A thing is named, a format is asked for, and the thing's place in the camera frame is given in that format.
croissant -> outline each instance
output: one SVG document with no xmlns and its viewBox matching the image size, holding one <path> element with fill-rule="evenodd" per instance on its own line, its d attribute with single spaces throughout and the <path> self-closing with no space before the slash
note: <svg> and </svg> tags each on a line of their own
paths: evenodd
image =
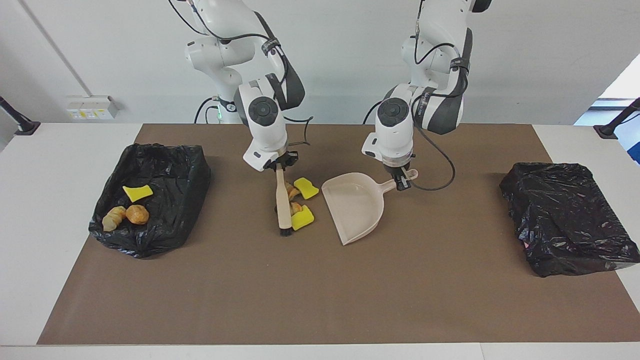
<svg viewBox="0 0 640 360">
<path fill-rule="evenodd" d="M 114 231 L 125 218 L 127 210 L 123 206 L 117 206 L 107 213 L 102 219 L 102 228 L 105 231 Z"/>
<path fill-rule="evenodd" d="M 293 216 L 294 214 L 297 214 L 300 211 L 302 211 L 302 205 L 298 204 L 297 202 L 292 202 L 291 203 L 291 215 Z"/>
<path fill-rule="evenodd" d="M 287 194 L 289 195 L 289 201 L 293 199 L 296 195 L 300 195 L 300 190 L 298 190 L 295 186 L 289 183 L 285 183 L 287 188 Z"/>
</svg>

power outlet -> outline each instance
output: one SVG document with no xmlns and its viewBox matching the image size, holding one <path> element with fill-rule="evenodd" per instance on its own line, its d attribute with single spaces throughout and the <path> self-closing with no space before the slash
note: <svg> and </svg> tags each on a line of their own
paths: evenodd
<svg viewBox="0 0 640 360">
<path fill-rule="evenodd" d="M 110 96 L 68 96 L 67 112 L 74 120 L 113 120 L 118 108 Z"/>
</svg>

brown mat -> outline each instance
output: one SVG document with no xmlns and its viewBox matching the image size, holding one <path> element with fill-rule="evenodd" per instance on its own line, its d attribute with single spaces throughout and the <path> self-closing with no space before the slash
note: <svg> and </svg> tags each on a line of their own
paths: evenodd
<svg viewBox="0 0 640 360">
<path fill-rule="evenodd" d="M 387 180 L 360 154 L 372 127 L 308 131 L 290 181 Z M 302 201 L 316 222 L 279 237 L 275 176 L 243 163 L 245 127 L 144 125 L 139 143 L 203 145 L 215 175 L 198 223 L 150 260 L 88 239 L 38 344 L 640 341 L 615 272 L 541 279 L 525 262 L 498 183 L 517 161 L 549 161 L 531 126 L 433 137 L 456 163 L 453 185 L 388 193 L 376 230 L 343 247 L 321 195 Z M 419 136 L 415 147 L 419 184 L 445 182 L 448 164 Z"/>
</svg>

white table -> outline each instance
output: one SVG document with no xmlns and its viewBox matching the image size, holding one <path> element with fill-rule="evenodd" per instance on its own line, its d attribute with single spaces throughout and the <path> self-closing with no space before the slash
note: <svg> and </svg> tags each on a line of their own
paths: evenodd
<svg viewBox="0 0 640 360">
<path fill-rule="evenodd" d="M 640 358 L 640 343 L 35 346 L 86 240 L 95 200 L 140 127 L 42 124 L 0 152 L 0 359 Z M 620 144 L 601 140 L 590 127 L 534 128 L 554 162 L 581 163 L 594 173 L 631 238 L 640 241 L 640 167 Z M 640 309 L 640 266 L 618 275 Z"/>
</svg>

black garbage bag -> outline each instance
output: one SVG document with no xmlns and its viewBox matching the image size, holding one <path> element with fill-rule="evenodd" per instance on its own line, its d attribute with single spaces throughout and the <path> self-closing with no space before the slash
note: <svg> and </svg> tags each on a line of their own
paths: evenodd
<svg viewBox="0 0 640 360">
<path fill-rule="evenodd" d="M 517 163 L 500 189 L 536 274 L 584 275 L 640 263 L 637 245 L 586 167 Z"/>
<path fill-rule="evenodd" d="M 134 258 L 145 258 L 184 244 L 202 208 L 211 170 L 201 146 L 166 147 L 160 144 L 128 146 L 98 199 L 89 232 L 104 246 Z M 153 195 L 135 202 L 149 212 L 145 225 L 126 218 L 111 232 L 102 230 L 102 218 L 116 206 L 132 203 L 122 186 L 149 185 Z"/>
</svg>

